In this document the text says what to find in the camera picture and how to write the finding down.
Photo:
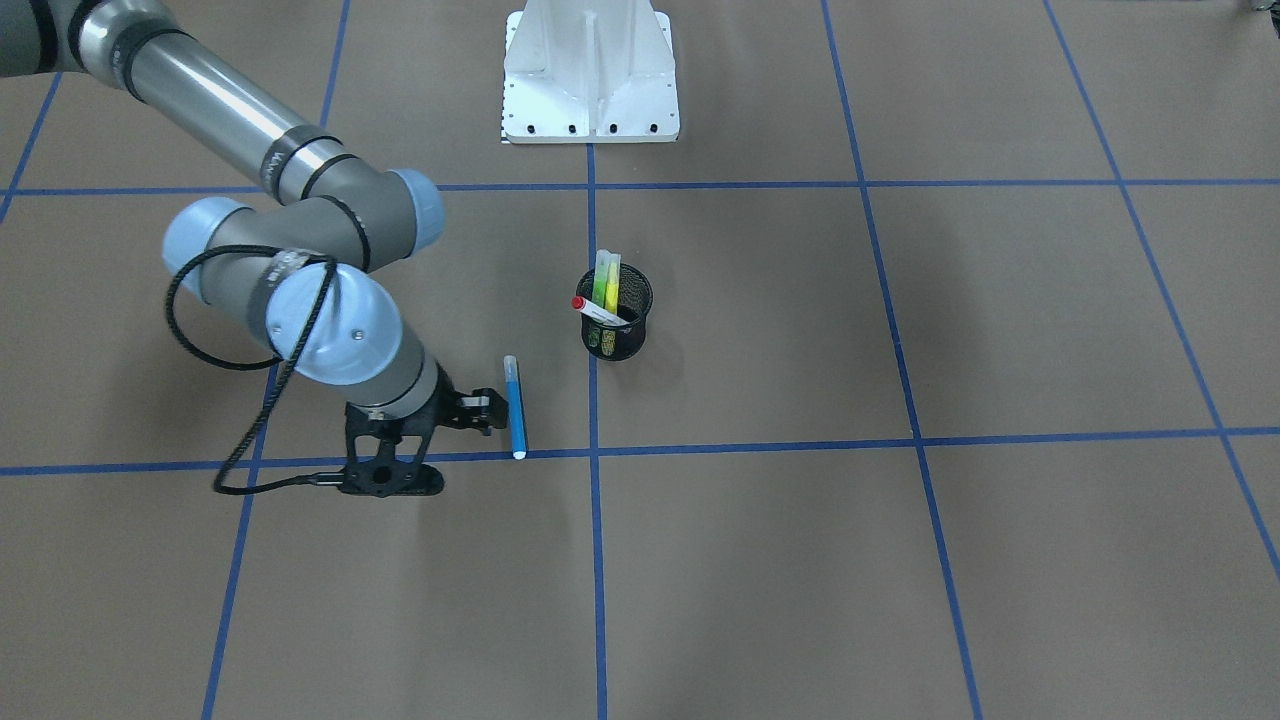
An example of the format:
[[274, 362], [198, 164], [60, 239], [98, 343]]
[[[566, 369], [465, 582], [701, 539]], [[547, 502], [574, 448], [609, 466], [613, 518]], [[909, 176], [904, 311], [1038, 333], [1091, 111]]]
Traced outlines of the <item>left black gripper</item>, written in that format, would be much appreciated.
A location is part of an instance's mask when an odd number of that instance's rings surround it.
[[439, 365], [422, 365], [407, 389], [389, 402], [346, 405], [346, 450], [362, 439], [372, 451], [397, 451], [406, 439], [426, 451], [439, 428], [494, 433], [509, 427], [509, 404], [497, 389], [461, 393]]

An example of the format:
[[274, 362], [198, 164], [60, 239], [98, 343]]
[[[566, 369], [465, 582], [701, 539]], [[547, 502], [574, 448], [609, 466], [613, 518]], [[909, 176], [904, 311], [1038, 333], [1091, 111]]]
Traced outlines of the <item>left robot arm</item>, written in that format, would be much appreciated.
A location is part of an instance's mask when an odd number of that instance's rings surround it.
[[182, 210], [163, 259], [284, 373], [337, 388], [392, 438], [507, 423], [493, 389], [457, 392], [372, 273], [444, 231], [436, 186], [379, 170], [197, 38], [160, 1], [5, 1], [3, 76], [84, 73], [152, 108], [256, 181], [278, 209], [228, 197]]

